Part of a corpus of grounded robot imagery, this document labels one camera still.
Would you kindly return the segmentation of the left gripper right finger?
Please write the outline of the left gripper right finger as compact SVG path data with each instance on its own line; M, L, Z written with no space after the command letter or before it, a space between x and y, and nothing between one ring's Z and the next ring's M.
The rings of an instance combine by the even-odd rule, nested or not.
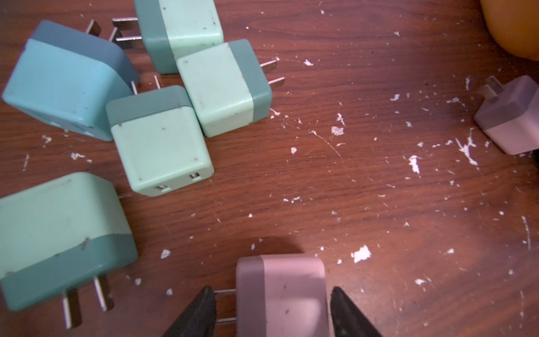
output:
M336 337L381 337L369 319L338 286L331 292L331 318Z

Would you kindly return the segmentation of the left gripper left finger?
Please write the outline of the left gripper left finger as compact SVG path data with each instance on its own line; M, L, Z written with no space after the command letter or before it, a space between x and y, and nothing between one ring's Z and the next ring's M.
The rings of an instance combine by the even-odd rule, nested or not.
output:
M205 286L162 336L213 337L216 316L215 292Z

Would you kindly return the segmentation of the pink plug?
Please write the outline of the pink plug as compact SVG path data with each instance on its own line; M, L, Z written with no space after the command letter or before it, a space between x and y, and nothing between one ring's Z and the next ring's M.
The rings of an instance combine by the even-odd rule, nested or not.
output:
M329 336L326 269L308 254L240 258L234 289L238 336Z
M509 155L538 149L538 83L523 75L506 84L494 76L480 90L484 97L475 122Z

